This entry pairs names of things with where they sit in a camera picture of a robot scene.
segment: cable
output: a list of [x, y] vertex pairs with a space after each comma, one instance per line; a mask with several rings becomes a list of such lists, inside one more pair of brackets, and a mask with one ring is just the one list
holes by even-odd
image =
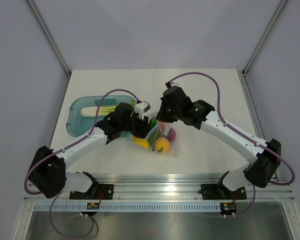
[[[54, 200], [52, 201], [51, 206], [50, 206], [50, 208], [49, 208], [49, 219], [50, 219], [50, 223], [51, 223], [51, 226], [52, 226], [53, 230], [54, 230], [57, 234], [59, 234], [60, 236], [65, 237], [65, 238], [68, 238], [68, 239], [84, 239], [84, 238], [88, 237], [88, 236], [91, 234], [91, 232], [93, 231], [93, 229], [94, 229], [94, 224], [96, 225], [96, 227], [98, 227], [98, 224], [97, 224], [96, 220], [95, 220], [93, 217], [91, 217], [91, 216], [89, 216], [89, 215], [87, 215], [87, 214], [86, 214], [85, 216], [88, 217], [88, 218], [91, 220], [91, 228], [90, 228], [90, 230], [89, 230], [86, 234], [84, 234], [84, 235], [82, 235], [82, 236], [69, 236], [69, 235], [66, 235], [66, 234], [60, 232], [60, 231], [57, 229], [57, 227], [55, 226], [54, 221], [53, 221], [53, 219], [52, 219], [52, 208], [53, 208], [53, 206], [54, 206], [54, 204], [55, 204], [57, 198], [58, 198], [62, 193], [63, 193], [63, 192], [61, 191], [60, 193], [58, 193], [57, 196], [55, 196], [55, 198], [54, 198]], [[81, 214], [73, 215], [73, 216], [71, 216], [70, 218], [74, 218], [74, 217], [76, 217], [76, 216], [81, 216]]]
[[98, 192], [98, 195], [99, 195], [99, 207], [100, 207], [101, 200], [102, 200], [102, 198], [104, 197], [104, 194], [103, 194], [103, 192], [100, 190], [100, 191]]
[[125, 90], [125, 89], [118, 88], [118, 89], [114, 89], [114, 90], [111, 90], [111, 91], [107, 92], [107, 93], [101, 98], [101, 100], [100, 100], [100, 102], [99, 102], [99, 105], [98, 105], [98, 107], [97, 107], [97, 109], [96, 109], [96, 112], [95, 112], [95, 117], [94, 117], [93, 125], [92, 125], [92, 127], [91, 127], [91, 129], [90, 129], [88, 135], [85, 135], [85, 136], [83, 136], [82, 138], [80, 138], [78, 141], [75, 141], [74, 143], [72, 143], [72, 144], [70, 144], [70, 145], [64, 147], [64, 149], [60, 149], [60, 150], [55, 151], [55, 152], [49, 154], [48, 156], [44, 157], [43, 159], [41, 159], [40, 161], [38, 161], [38, 162], [37, 162], [37, 163], [36, 163], [36, 164], [28, 171], [28, 173], [27, 173], [26, 176], [25, 176], [24, 182], [23, 182], [23, 188], [24, 188], [24, 190], [25, 190], [25, 192], [26, 192], [27, 194], [30, 194], [30, 195], [38, 195], [38, 194], [41, 194], [40, 191], [38, 191], [38, 192], [33, 192], [33, 191], [30, 191], [30, 190], [28, 189], [28, 179], [29, 179], [30, 175], [33, 173], [33, 171], [34, 171], [40, 164], [44, 163], [44, 162], [47, 161], [49, 158], [51, 158], [51, 157], [53, 157], [53, 156], [55, 156], [55, 155], [57, 155], [57, 154], [59, 154], [59, 153], [62, 153], [64, 150], [67, 150], [67, 149], [69, 149], [69, 148], [72, 148], [73, 146], [75, 146], [75, 145], [81, 143], [83, 140], [85, 140], [86, 138], [88, 138], [88, 137], [92, 134], [92, 132], [94, 131], [94, 127], [95, 127], [95, 125], [96, 125], [96, 123], [97, 123], [97, 118], [98, 118], [98, 114], [99, 114], [99, 109], [100, 109], [100, 107], [101, 107], [101, 105], [102, 105], [102, 102], [103, 102], [103, 100], [106, 98], [106, 96], [108, 96], [109, 94], [111, 94], [111, 93], [113, 93], [113, 92], [126, 92], [126, 93], [128, 93], [128, 94], [131, 94], [131, 95], [135, 98], [135, 100], [136, 100], [137, 102], [139, 101], [139, 99], [137, 98], [137, 96], [134, 95], [134, 94], [133, 94], [131, 91], [129, 91], [129, 90]]
[[[238, 214], [235, 214], [234, 216], [233, 215], [226, 215], [225, 216], [226, 218], [233, 218], [233, 217], [243, 216], [244, 214], [248, 213], [252, 209], [252, 207], [255, 205], [256, 195], [257, 195], [255, 185], [252, 185], [252, 187], [253, 187], [253, 197], [252, 197], [252, 202], [251, 202], [250, 206], [246, 210], [244, 210], [244, 211], [242, 211]], [[203, 216], [204, 217], [209, 217], [209, 218], [224, 218], [223, 215], [203, 215]]]
[[281, 157], [279, 154], [277, 154], [276, 152], [272, 151], [271, 149], [267, 148], [266, 146], [258, 144], [252, 138], [248, 137], [247, 135], [243, 134], [239, 130], [235, 129], [233, 126], [231, 126], [231, 125], [229, 125], [229, 124], [226, 123], [226, 121], [224, 120], [224, 118], [222, 117], [222, 114], [221, 114], [221, 108], [220, 108], [220, 102], [221, 102], [220, 88], [219, 88], [219, 85], [218, 85], [217, 81], [213, 77], [209, 76], [208, 74], [202, 73], [202, 72], [191, 71], [191, 72], [186, 72], [186, 73], [180, 74], [180, 75], [172, 78], [168, 83], [171, 83], [174, 80], [176, 80], [178, 78], [181, 78], [183, 76], [186, 76], [186, 75], [201, 75], [201, 76], [207, 77], [208, 79], [210, 79], [210, 80], [213, 81], [214, 85], [216, 86], [216, 91], [217, 91], [217, 113], [218, 113], [218, 116], [219, 116], [221, 122], [224, 125], [226, 125], [228, 128], [230, 128], [232, 131], [234, 131], [235, 133], [239, 134], [241, 137], [243, 137], [246, 140], [248, 140], [249, 142], [253, 143], [254, 145], [258, 145], [260, 148], [262, 148], [262, 149], [266, 150], [267, 152], [271, 153], [276, 158], [280, 159], [281, 162], [284, 163], [284, 165], [287, 166], [287, 168], [291, 172], [291, 180], [287, 181], [287, 182], [269, 181], [270, 183], [275, 184], [275, 185], [281, 185], [281, 186], [286, 186], [286, 185], [292, 184], [295, 181], [295, 179], [296, 179], [296, 174], [295, 174], [294, 169], [290, 166], [290, 164], [283, 157]]
[[249, 206], [246, 210], [244, 210], [243, 212], [240, 212], [240, 213], [236, 214], [236, 215], [235, 215], [236, 217], [240, 217], [240, 216], [246, 214], [246, 213], [249, 212], [249, 211], [252, 209], [252, 207], [255, 205], [257, 193], [256, 193], [256, 187], [255, 187], [255, 185], [252, 185], [252, 187], [253, 187], [253, 198], [252, 198], [252, 202], [251, 202], [250, 206]]
[[236, 200], [237, 200], [237, 194], [234, 193], [234, 195], [233, 195], [233, 201], [231, 203], [233, 204]]
[[[62, 225], [66, 224], [66, 223], [69, 222], [71, 219], [74, 219], [74, 218], [76, 218], [76, 217], [78, 217], [78, 214], [72, 215], [72, 216], [68, 217], [66, 220], [64, 220], [62, 223], [60, 223], [59, 225], [54, 225], [54, 226], [58, 229], [59, 227], [61, 227]], [[49, 233], [52, 233], [52, 232], [55, 231], [53, 228], [48, 229], [48, 230], [45, 230], [45, 229], [43, 229], [43, 228], [41, 227], [42, 225], [44, 225], [44, 224], [41, 223], [41, 217], [38, 217], [38, 226], [37, 226], [37, 227], [38, 227], [38, 229], [39, 229], [39, 231], [40, 231], [41, 233], [43, 233], [43, 234], [49, 234]]]

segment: orange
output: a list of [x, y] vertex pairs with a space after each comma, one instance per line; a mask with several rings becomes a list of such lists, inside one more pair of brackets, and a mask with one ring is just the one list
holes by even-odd
[[154, 143], [154, 150], [158, 153], [167, 153], [170, 150], [170, 142], [164, 137], [159, 137]]

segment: toy food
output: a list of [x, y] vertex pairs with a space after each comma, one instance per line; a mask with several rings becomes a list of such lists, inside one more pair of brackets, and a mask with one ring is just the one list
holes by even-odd
[[150, 147], [150, 144], [149, 144], [148, 140], [145, 139], [145, 138], [138, 138], [138, 137], [134, 136], [132, 139], [133, 139], [135, 144], [140, 145], [141, 147], [143, 147], [145, 149]]
[[157, 120], [155, 119], [155, 117], [151, 118], [149, 121], [149, 127], [150, 129], [153, 129], [157, 124]]
[[173, 143], [177, 140], [177, 133], [176, 130], [174, 130], [173, 128], [170, 128], [170, 131], [168, 133], [168, 135], [166, 136], [166, 139], [169, 140], [169, 142]]
[[154, 129], [153, 132], [151, 133], [150, 137], [148, 138], [149, 144], [151, 146], [153, 146], [155, 144], [156, 140], [160, 137], [161, 137], [161, 133], [160, 133], [159, 129]]
[[154, 150], [158, 153], [167, 153], [170, 150], [170, 142], [164, 137], [159, 137], [154, 143]]
[[[107, 116], [109, 113], [113, 113], [115, 111], [116, 107], [117, 107], [117, 105], [101, 106], [99, 108], [98, 116], [99, 117]], [[82, 117], [85, 117], [85, 118], [94, 118], [96, 116], [97, 108], [98, 108], [97, 106], [83, 107], [83, 108], [81, 108], [80, 114]]]

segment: green vegetable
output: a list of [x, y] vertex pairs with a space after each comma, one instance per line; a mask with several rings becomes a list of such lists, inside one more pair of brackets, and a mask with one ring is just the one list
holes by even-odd
[[150, 129], [153, 129], [156, 125], [157, 125], [157, 120], [155, 119], [155, 117], [151, 118], [149, 121]]
[[134, 98], [131, 99], [131, 105], [133, 108], [135, 108], [135, 105], [136, 105], [136, 101]]
[[155, 142], [160, 137], [161, 137], [161, 133], [160, 133], [159, 128], [157, 128], [157, 129], [153, 130], [150, 137], [148, 138], [149, 144], [152, 147], [153, 151], [154, 151]]

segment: black bracket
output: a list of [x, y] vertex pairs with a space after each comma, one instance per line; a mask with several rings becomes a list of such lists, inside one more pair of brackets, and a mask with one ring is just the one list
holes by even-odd
[[71, 200], [100, 200], [100, 192], [102, 192], [102, 200], [112, 200], [114, 196], [113, 184], [100, 184], [95, 177], [90, 173], [83, 172], [87, 175], [92, 185], [87, 192], [72, 191], [70, 192], [69, 199]]
[[240, 187], [236, 191], [230, 191], [227, 195], [221, 195], [218, 191], [217, 184], [201, 184], [201, 189], [198, 191], [202, 194], [203, 200], [246, 200], [247, 194], [245, 187]]
[[203, 200], [245, 200], [247, 194], [245, 187], [240, 187], [236, 191], [230, 191], [223, 185], [223, 180], [229, 173], [227, 171], [219, 181], [215, 184], [201, 184], [201, 189], [198, 191], [202, 194]]

